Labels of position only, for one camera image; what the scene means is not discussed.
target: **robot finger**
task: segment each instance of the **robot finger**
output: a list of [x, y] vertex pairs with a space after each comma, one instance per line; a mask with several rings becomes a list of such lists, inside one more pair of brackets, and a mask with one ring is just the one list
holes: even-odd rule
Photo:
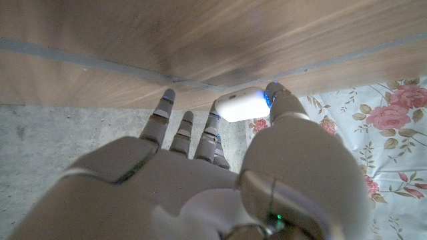
[[167, 124], [169, 123], [174, 101], [175, 91], [172, 89], [166, 90], [153, 114], [149, 117], [144, 130], [139, 136], [140, 139], [147, 139], [148, 141], [157, 144], [158, 148], [161, 147], [163, 139], [165, 138], [165, 132]]
[[213, 156], [213, 164], [223, 169], [230, 169], [230, 164], [228, 164], [226, 158], [224, 157], [224, 151], [222, 150], [222, 141], [221, 141], [220, 134], [218, 134], [218, 138], [216, 141], [216, 149], [215, 149], [215, 154]]
[[184, 113], [181, 124], [178, 127], [178, 131], [175, 134], [175, 137], [173, 137], [170, 151], [188, 157], [191, 130], [193, 128], [193, 118], [194, 116], [191, 111], [186, 111]]
[[214, 162], [220, 119], [221, 117], [215, 111], [215, 102], [213, 102], [209, 111], [209, 117], [207, 117], [205, 129], [201, 134], [199, 145], [195, 150], [194, 159], [201, 159], [210, 163]]

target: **wooden board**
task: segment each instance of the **wooden board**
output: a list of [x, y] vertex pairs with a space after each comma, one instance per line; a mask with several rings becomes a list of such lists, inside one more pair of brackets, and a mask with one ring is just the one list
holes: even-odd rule
[[0, 51], [0, 103], [153, 109], [172, 88], [176, 109], [209, 109], [223, 93]]
[[[226, 89], [290, 73], [280, 82], [307, 95], [426, 73], [425, 40], [403, 41], [426, 34], [426, 12], [419, 0], [8, 0], [0, 37]], [[227, 93], [0, 51], [3, 104], [152, 109], [169, 87], [178, 109]]]
[[[427, 75], [427, 39], [277, 79], [301, 97]], [[268, 83], [257, 84], [265, 88]]]
[[426, 31], [427, 1], [0, 2], [2, 37], [234, 86]]
[[[278, 79], [297, 96], [427, 74], [427, 40]], [[153, 109], [175, 90], [175, 109], [209, 110], [226, 92], [159, 83], [111, 71], [0, 51], [0, 102], [70, 107]], [[267, 82], [257, 86], [265, 88]]]

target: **pink rose pattern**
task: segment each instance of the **pink rose pattern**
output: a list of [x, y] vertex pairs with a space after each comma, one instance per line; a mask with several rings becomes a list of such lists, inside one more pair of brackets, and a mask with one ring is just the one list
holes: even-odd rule
[[253, 134], [257, 134], [267, 127], [268, 125], [265, 119], [254, 119], [249, 123], [249, 128], [252, 129]]
[[[395, 163], [397, 163], [397, 157], [403, 156], [404, 153], [411, 153], [413, 151], [411, 148], [414, 148], [416, 145], [426, 146], [426, 144], [414, 138], [419, 135], [426, 136], [425, 133], [407, 128], [409, 123], [417, 123], [423, 118], [424, 113], [427, 113], [424, 110], [424, 108], [427, 108], [427, 89], [417, 84], [419, 84], [419, 79], [395, 81], [388, 83], [388, 87], [379, 84], [378, 86], [387, 89], [385, 95], [381, 94], [373, 86], [370, 86], [382, 95], [380, 104], [373, 108], [363, 104], [360, 106], [361, 113], [353, 115], [353, 118], [357, 121], [366, 121], [366, 124], [361, 124], [359, 129], [354, 132], [369, 133], [369, 130], [377, 129], [379, 134], [387, 137], [384, 143], [384, 151], [388, 151], [389, 149], [403, 149], [396, 157], [388, 156]], [[351, 89], [348, 94], [350, 95], [349, 99], [341, 107], [341, 113], [345, 113], [349, 106], [355, 103], [355, 98], [358, 96], [357, 89]], [[329, 134], [335, 135], [337, 125], [325, 112], [325, 108], [329, 108], [330, 105], [324, 105], [313, 96], [307, 96], [307, 100], [312, 107], [318, 107], [317, 114], [325, 113], [324, 118], [320, 121], [320, 126]], [[399, 140], [401, 146], [398, 146], [399, 141], [393, 136], [401, 138]], [[373, 150], [372, 142], [369, 142], [363, 150], [359, 151], [359, 159], [363, 162], [359, 167], [366, 182], [367, 196], [371, 199], [373, 207], [376, 207], [378, 204], [388, 204], [386, 199], [393, 196], [413, 198], [414, 201], [425, 199], [426, 193], [424, 191], [427, 190], [427, 183], [424, 179], [416, 177], [417, 172], [413, 172], [410, 175], [399, 172], [396, 174], [396, 178], [399, 177], [401, 182], [393, 184], [393, 181], [391, 181], [391, 185], [385, 185], [381, 181], [376, 182], [368, 172], [369, 169], [376, 168]], [[403, 229], [402, 226], [399, 226], [399, 218], [389, 216], [387, 220], [391, 222], [390, 226], [398, 238], [403, 239]], [[379, 228], [375, 227], [372, 232], [379, 239], [382, 239], [378, 230]]]
[[427, 103], [427, 89], [415, 84], [399, 86], [398, 90], [390, 97], [390, 104], [406, 109], [423, 107]]
[[335, 135], [335, 122], [330, 119], [327, 115], [320, 121], [320, 125], [331, 135]]
[[373, 124], [379, 130], [401, 129], [405, 124], [411, 122], [408, 110], [399, 105], [389, 105], [387, 107], [376, 107], [366, 118], [366, 124]]
[[372, 199], [372, 196], [376, 193], [378, 193], [378, 191], [380, 190], [378, 183], [374, 182], [374, 180], [372, 180], [368, 175], [364, 175], [365, 178], [365, 182], [368, 186], [368, 195], [369, 198]]

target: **robot fingertip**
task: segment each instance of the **robot fingertip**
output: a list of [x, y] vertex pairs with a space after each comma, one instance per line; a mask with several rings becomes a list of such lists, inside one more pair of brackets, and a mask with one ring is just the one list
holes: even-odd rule
[[172, 102], [175, 101], [175, 91], [173, 89], [167, 89], [163, 94], [163, 98], [170, 100]]

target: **concrete wall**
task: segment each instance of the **concrete wall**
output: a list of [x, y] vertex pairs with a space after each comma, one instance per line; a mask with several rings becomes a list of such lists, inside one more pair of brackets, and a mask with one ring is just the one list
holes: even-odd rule
[[[79, 156], [114, 139], [139, 136], [152, 110], [82, 109], [0, 105], [0, 239], [20, 220], [60, 173]], [[163, 148], [169, 148], [183, 111], [173, 111]], [[192, 158], [207, 119], [194, 112]], [[238, 172], [246, 151], [244, 121], [220, 125], [224, 153]]]

